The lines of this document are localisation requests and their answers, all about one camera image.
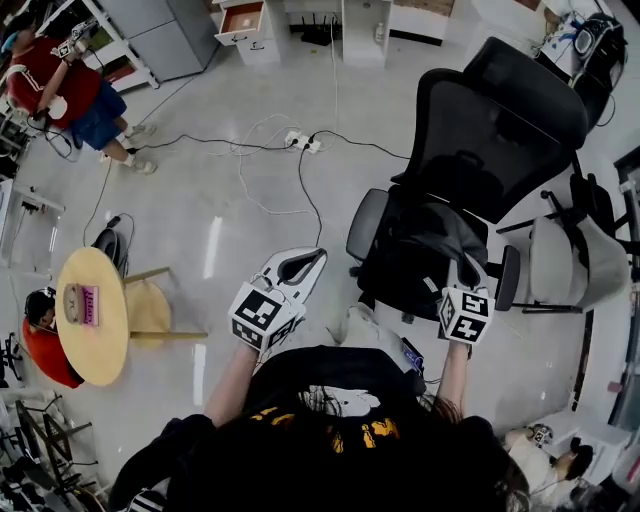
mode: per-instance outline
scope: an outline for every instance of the white graphic on shirt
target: white graphic on shirt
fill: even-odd
[[[372,408],[380,406],[380,400],[365,389],[309,386],[309,391],[303,392],[301,399],[311,409],[322,407],[323,412],[342,418],[366,416]]]

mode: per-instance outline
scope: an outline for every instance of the white chair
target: white chair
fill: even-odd
[[[523,313],[584,313],[623,293],[631,276],[627,253],[585,215],[571,229],[584,238],[588,268],[565,228],[547,217],[533,222],[530,293],[534,304],[513,303]]]

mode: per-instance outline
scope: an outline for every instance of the cabinet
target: cabinet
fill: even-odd
[[[111,20],[160,80],[202,71],[217,46],[202,0],[101,0]]]

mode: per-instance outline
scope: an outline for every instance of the power strip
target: power strip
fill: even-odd
[[[307,137],[306,135],[302,135],[301,132],[289,132],[287,134],[287,137],[284,139],[284,143],[285,146],[290,147],[293,144],[293,141],[297,139],[297,143],[293,145],[293,147],[298,148],[300,151],[302,151],[304,149],[304,147],[309,144],[309,137]],[[320,141],[319,140],[314,140],[313,144],[309,144],[309,147],[307,148],[307,153],[311,153],[312,155],[315,155],[318,150],[320,149]]]

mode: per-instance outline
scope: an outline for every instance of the blue shorts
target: blue shorts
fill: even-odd
[[[114,119],[127,110],[127,105],[111,84],[102,80],[98,96],[89,111],[71,122],[74,135],[98,151],[122,133]]]

